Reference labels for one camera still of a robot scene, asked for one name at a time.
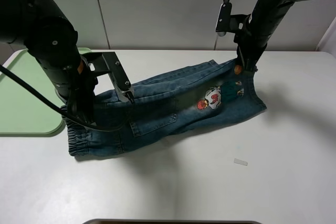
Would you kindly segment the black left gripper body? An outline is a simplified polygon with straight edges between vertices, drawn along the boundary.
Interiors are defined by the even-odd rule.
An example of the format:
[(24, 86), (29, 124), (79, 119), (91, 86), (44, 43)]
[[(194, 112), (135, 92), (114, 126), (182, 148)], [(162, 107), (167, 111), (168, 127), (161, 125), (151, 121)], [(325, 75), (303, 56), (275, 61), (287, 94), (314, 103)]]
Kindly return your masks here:
[(97, 78), (93, 76), (83, 59), (73, 66), (47, 68), (46, 75), (70, 115), (78, 119), (93, 119), (95, 98), (93, 90), (97, 84)]

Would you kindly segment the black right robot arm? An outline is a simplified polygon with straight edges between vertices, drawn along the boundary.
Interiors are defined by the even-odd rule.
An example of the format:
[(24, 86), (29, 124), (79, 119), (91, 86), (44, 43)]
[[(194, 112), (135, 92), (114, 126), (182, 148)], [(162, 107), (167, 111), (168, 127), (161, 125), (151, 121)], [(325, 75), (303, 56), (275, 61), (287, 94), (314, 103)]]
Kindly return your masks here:
[(308, 0), (258, 0), (254, 10), (243, 23), (243, 29), (235, 36), (236, 64), (242, 70), (253, 72), (268, 40), (295, 2)]

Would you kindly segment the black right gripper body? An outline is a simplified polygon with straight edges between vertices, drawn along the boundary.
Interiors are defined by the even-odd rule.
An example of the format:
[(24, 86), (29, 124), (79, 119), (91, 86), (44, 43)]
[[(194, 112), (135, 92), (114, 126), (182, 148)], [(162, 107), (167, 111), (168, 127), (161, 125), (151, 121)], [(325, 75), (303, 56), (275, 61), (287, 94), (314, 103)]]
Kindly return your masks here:
[(237, 48), (247, 51), (248, 61), (258, 62), (270, 38), (270, 18), (265, 15), (249, 15), (243, 33), (234, 36), (234, 43), (237, 44)]

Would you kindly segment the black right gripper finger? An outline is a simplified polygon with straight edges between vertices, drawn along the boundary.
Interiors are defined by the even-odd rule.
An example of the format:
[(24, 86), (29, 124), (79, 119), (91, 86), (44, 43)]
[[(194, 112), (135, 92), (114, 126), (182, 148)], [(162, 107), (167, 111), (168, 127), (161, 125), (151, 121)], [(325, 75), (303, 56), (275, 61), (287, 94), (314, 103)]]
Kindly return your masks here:
[(248, 61), (247, 62), (247, 71), (249, 72), (257, 72), (258, 68), (256, 66), (256, 61)]
[(236, 65), (241, 66), (242, 70), (247, 70), (248, 53), (245, 49), (237, 48)]

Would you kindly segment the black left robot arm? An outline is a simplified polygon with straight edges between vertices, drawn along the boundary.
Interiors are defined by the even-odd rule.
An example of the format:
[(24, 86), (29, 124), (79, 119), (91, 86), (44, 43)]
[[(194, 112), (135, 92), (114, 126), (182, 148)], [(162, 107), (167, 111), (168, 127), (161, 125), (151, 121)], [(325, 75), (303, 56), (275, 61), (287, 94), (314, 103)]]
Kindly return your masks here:
[(67, 113), (92, 124), (98, 82), (77, 40), (78, 33), (53, 0), (1, 0), (1, 42), (24, 45), (64, 100)]

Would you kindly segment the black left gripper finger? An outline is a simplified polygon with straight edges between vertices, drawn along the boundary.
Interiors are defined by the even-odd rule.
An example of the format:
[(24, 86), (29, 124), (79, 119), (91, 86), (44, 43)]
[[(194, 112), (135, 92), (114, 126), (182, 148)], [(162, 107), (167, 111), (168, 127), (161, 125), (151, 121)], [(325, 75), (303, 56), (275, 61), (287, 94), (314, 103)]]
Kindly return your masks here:
[(93, 118), (82, 118), (82, 124), (87, 129), (95, 129), (96, 126)]

